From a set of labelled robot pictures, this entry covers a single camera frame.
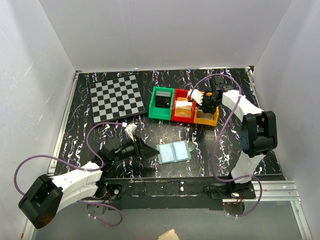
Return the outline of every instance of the floor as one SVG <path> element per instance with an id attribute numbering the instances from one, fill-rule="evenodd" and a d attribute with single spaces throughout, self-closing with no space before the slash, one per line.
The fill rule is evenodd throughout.
<path id="1" fill-rule="evenodd" d="M 254 202 L 245 204 L 250 209 Z M 85 204 L 75 203 L 36 230 L 33 239 L 156 240 L 172 228 L 180 240 L 302 239 L 289 201 L 261 202 L 254 212 L 239 219 L 208 209 L 126 209 L 122 213 L 123 222 L 110 227 L 88 217 Z M 120 219 L 115 211 L 107 211 L 102 218 L 114 223 Z"/>
<path id="2" fill-rule="evenodd" d="M 213 73 L 232 76 L 240 83 L 247 99 L 257 106 L 248 71 L 244 68 L 80 73 L 59 152 L 61 159 L 83 166 L 93 158 L 93 154 L 89 152 L 85 144 L 86 134 L 94 125 L 89 84 L 132 73 L 136 75 L 142 100 L 146 107 L 149 106 L 154 86 L 189 90 L 197 81 Z M 208 86 L 209 83 L 205 82 L 199 86 L 199 89 L 206 91 L 209 89 Z M 217 127 L 149 119 L 148 114 L 124 119 L 124 122 L 130 123 L 133 121 L 137 124 L 136 133 L 141 135 L 146 144 L 153 148 L 157 144 L 187 140 L 189 146 L 195 146 L 195 150 L 191 154 L 190 161 L 176 163 L 159 164 L 158 157 L 145 161 L 132 158 L 125 159 L 122 162 L 115 163 L 116 171 L 112 178 L 212 176 L 213 146 L 229 113 L 229 109 L 220 107 Z M 241 129 L 240 124 L 241 122 L 233 116 L 222 137 L 221 148 L 217 153 L 218 160 L 215 162 L 216 173 L 219 176 L 226 176 L 237 163 L 241 152 L 238 136 Z M 92 133 L 89 142 L 92 148 L 98 151 L 108 139 L 119 138 L 122 141 L 126 137 L 123 128 L 111 126 L 107 129 L 99 127 Z M 66 173 L 69 170 L 68 166 L 58 163 L 55 175 Z M 273 152 L 268 154 L 255 170 L 256 175 L 278 175 L 281 173 L 278 160 Z"/>

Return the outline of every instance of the white wall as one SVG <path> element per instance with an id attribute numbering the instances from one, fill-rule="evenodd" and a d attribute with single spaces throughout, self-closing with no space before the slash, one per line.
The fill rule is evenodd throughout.
<path id="1" fill-rule="evenodd" d="M 256 65 L 259 102 L 276 114 L 279 158 L 320 239 L 320 2 L 294 0 Z"/>
<path id="2" fill-rule="evenodd" d="M 27 218 L 18 208 L 14 171 L 25 158 L 53 153 L 75 70 L 41 4 L 0 2 L 0 239 L 20 239 Z M 22 167 L 27 191 L 49 160 Z"/>
<path id="3" fill-rule="evenodd" d="M 255 65 L 292 0 L 40 0 L 76 70 Z"/>

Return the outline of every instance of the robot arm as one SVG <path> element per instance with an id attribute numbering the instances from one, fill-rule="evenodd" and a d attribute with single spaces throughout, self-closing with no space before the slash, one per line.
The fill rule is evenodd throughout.
<path id="1" fill-rule="evenodd" d="M 238 90 L 225 84 L 223 78 L 212 80 L 210 86 L 211 95 L 208 95 L 208 92 L 202 94 L 196 89 L 189 91 L 188 95 L 197 102 L 200 109 L 207 113 L 214 113 L 220 104 L 232 110 L 241 97 L 234 114 L 242 122 L 239 133 L 242 151 L 229 178 L 252 176 L 267 152 L 277 147 L 276 116 L 272 111 L 263 111 L 254 106 L 245 96 L 240 95 Z M 247 187 L 250 182 L 251 177 L 235 180 L 233 188 Z"/>
<path id="2" fill-rule="evenodd" d="M 159 154 L 158 150 L 147 146 L 140 137 L 133 135 L 136 127 L 133 123 L 126 127 L 125 132 L 129 139 L 122 145 L 114 138 L 97 152 L 104 161 L 101 170 L 87 171 L 101 166 L 101 161 L 95 156 L 82 167 L 85 171 L 76 169 L 53 177 L 43 174 L 35 180 L 18 207 L 36 229 L 43 228 L 57 212 L 81 199 L 94 196 L 103 198 L 107 192 L 104 179 L 109 177 L 114 162 L 128 157 L 144 160 Z"/>

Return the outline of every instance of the orange bin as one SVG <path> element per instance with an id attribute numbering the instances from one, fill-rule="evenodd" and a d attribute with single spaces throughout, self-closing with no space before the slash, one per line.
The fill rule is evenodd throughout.
<path id="1" fill-rule="evenodd" d="M 209 126 L 216 126 L 218 123 L 218 118 L 219 118 L 219 107 L 216 107 L 215 113 L 203 113 L 202 110 L 199 110 L 198 107 L 195 107 L 194 110 L 194 118 L 193 118 L 193 123 L 195 124 L 203 124 L 203 125 L 209 125 Z"/>

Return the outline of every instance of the black table surface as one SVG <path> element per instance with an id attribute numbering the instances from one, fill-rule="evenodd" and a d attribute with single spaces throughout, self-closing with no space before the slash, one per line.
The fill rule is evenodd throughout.
<path id="1" fill-rule="evenodd" d="M 59 152 L 59 157 L 69 163 L 83 166 L 94 155 L 89 151 L 85 138 L 93 126 L 93 114 L 90 99 L 89 84 L 108 80 L 120 76 L 136 74 L 140 92 L 145 107 L 149 107 L 154 86 L 190 90 L 196 82 L 210 74 L 221 73 L 232 76 L 242 87 L 246 98 L 257 105 L 253 86 L 250 83 L 245 68 L 230 69 L 185 69 L 185 70 L 153 70 L 137 72 L 93 72 L 80 73 L 75 87 L 71 108 L 65 127 L 65 132 Z M 209 90 L 209 82 L 199 85 L 199 90 Z M 187 140 L 189 146 L 195 146 L 191 153 L 191 160 L 175 163 L 159 164 L 158 157 L 148 160 L 128 158 L 115 163 L 112 178 L 179 178 L 179 177 L 210 177 L 212 176 L 213 149 L 226 121 L 230 110 L 219 107 L 219 119 L 216 127 L 201 124 L 187 124 L 166 120 L 150 119 L 148 114 L 137 115 L 119 120 L 138 126 L 135 134 L 141 136 L 147 145 L 155 148 L 158 144 L 167 144 Z M 215 158 L 215 171 L 218 176 L 226 176 L 236 165 L 240 153 L 239 135 L 241 122 L 232 116 L 226 131 L 220 140 L 220 148 Z M 98 151 L 108 139 L 126 139 L 124 128 L 111 125 L 97 127 L 89 136 L 91 147 Z M 55 175 L 64 174 L 70 169 L 67 165 L 57 163 Z M 278 160 L 271 151 L 259 163 L 255 170 L 256 175 L 281 174 Z"/>

